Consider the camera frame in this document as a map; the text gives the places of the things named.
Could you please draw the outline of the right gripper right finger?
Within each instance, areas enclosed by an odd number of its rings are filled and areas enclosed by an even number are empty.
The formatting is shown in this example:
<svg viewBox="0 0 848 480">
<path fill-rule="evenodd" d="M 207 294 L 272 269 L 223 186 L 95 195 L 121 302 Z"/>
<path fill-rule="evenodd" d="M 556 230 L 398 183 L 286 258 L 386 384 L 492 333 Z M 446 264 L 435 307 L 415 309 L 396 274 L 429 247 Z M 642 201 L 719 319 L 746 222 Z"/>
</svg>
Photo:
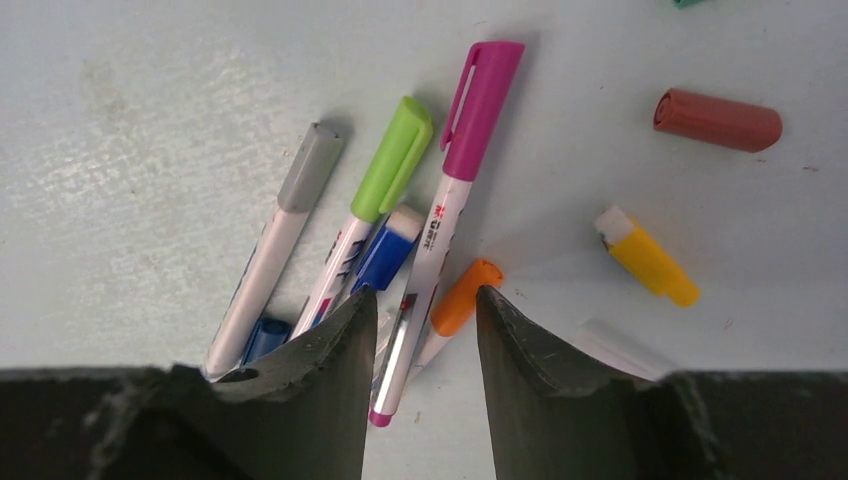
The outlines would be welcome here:
<svg viewBox="0 0 848 480">
<path fill-rule="evenodd" d="M 571 346 L 496 289 L 476 295 L 500 479 L 843 479 L 843 371 L 639 379 Z"/>
</svg>

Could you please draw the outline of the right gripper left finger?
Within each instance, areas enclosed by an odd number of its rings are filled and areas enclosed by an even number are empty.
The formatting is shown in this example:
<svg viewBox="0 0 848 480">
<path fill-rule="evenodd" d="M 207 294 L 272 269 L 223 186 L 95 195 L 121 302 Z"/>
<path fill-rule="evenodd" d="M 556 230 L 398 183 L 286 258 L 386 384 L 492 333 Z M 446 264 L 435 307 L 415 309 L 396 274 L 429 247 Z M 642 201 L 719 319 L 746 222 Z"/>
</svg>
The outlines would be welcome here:
<svg viewBox="0 0 848 480">
<path fill-rule="evenodd" d="M 357 479 L 377 336 L 370 289 L 217 382 L 193 367 L 1 374 L 5 479 Z"/>
</svg>

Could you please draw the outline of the clear gel pen cap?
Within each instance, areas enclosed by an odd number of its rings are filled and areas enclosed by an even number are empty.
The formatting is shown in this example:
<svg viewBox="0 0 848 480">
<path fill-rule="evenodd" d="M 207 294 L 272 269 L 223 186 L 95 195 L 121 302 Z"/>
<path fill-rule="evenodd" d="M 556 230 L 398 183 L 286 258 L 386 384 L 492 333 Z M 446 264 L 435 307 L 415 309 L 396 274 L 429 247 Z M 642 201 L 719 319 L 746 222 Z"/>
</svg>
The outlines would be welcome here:
<svg viewBox="0 0 848 480">
<path fill-rule="evenodd" d="M 600 319 L 581 324 L 571 343 L 596 360 L 644 380 L 657 381 L 677 369 L 654 349 Z"/>
</svg>

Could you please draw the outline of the orange capped marker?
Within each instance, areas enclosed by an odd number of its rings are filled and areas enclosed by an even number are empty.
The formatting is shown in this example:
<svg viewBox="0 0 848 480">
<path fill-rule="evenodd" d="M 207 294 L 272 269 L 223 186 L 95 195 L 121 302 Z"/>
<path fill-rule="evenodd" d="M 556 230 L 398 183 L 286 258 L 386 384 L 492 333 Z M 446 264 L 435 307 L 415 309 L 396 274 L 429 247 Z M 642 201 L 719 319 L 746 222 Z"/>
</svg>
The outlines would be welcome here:
<svg viewBox="0 0 848 480">
<path fill-rule="evenodd" d="M 408 382 L 428 366 L 475 314 L 479 288 L 499 288 L 504 278 L 500 268 L 488 259 L 477 258 L 469 265 L 430 313 L 426 337 L 413 361 Z"/>
</svg>

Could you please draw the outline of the grey capped marker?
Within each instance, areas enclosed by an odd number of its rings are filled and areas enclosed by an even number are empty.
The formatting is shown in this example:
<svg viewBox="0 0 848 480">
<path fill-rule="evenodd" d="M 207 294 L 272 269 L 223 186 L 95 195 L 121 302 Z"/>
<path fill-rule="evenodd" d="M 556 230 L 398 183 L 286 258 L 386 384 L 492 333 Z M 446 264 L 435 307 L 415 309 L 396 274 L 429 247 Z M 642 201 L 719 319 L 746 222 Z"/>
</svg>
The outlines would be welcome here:
<svg viewBox="0 0 848 480">
<path fill-rule="evenodd" d="M 216 380 L 239 364 L 343 146 L 342 135 L 327 123 L 309 125 L 207 351 L 206 378 Z"/>
</svg>

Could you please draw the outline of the yellow marker cap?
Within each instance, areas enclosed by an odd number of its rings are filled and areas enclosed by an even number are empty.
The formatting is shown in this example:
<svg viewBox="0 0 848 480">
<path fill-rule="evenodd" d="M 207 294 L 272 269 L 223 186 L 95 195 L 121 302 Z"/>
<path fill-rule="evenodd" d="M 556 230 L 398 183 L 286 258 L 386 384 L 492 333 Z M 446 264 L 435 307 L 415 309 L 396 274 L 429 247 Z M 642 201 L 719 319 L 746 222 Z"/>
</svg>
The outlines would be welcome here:
<svg viewBox="0 0 848 480">
<path fill-rule="evenodd" d="M 624 210 L 610 206 L 594 227 L 607 252 L 651 293 L 681 308 L 699 300 L 700 290 L 683 268 Z"/>
</svg>

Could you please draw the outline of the lime green capped marker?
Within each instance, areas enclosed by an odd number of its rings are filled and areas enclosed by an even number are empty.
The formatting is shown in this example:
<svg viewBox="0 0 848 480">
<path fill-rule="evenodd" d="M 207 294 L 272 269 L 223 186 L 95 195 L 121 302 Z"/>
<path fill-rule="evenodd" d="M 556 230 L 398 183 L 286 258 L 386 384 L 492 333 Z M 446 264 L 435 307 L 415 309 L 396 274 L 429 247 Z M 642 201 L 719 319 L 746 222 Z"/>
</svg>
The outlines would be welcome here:
<svg viewBox="0 0 848 480">
<path fill-rule="evenodd" d="M 323 267 L 291 332 L 304 334 L 330 313 L 376 221 L 396 205 L 433 135 L 425 106 L 401 98 L 389 126 L 350 205 Z"/>
</svg>

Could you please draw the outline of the brown marker cap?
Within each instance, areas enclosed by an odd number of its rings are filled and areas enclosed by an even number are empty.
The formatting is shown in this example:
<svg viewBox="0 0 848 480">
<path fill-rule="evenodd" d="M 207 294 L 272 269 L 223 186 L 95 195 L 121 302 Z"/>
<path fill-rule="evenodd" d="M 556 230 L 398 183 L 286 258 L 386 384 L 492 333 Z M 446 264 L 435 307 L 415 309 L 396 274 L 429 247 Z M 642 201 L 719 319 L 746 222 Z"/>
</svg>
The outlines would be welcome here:
<svg viewBox="0 0 848 480">
<path fill-rule="evenodd" d="M 687 90 L 667 90 L 655 108 L 656 131 L 733 150 L 757 153 L 782 136 L 783 122 L 771 108 Z"/>
</svg>

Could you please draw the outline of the magenta capped marker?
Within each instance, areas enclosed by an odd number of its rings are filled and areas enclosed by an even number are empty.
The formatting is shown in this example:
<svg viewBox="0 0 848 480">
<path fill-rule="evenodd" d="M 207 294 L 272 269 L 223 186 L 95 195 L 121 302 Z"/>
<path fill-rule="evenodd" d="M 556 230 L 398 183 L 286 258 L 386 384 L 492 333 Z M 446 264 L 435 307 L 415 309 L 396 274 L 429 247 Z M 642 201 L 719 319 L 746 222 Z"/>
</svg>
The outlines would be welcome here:
<svg viewBox="0 0 848 480">
<path fill-rule="evenodd" d="M 397 412 L 446 257 L 526 45 L 473 44 L 440 136 L 442 176 L 414 255 L 399 313 L 372 395 L 368 420 L 382 428 Z"/>
</svg>

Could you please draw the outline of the green marker cap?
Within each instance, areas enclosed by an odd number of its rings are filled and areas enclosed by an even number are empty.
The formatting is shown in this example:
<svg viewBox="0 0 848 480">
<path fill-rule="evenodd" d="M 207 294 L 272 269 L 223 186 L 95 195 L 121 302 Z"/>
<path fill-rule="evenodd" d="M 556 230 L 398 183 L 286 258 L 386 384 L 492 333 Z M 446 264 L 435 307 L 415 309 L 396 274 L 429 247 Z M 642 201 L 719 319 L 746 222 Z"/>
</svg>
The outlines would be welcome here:
<svg viewBox="0 0 848 480">
<path fill-rule="evenodd" d="M 698 4 L 702 1 L 703 0 L 674 0 L 673 3 L 677 8 L 682 9 L 682 8 L 691 7 L 691 6 L 696 5 L 696 4 Z"/>
</svg>

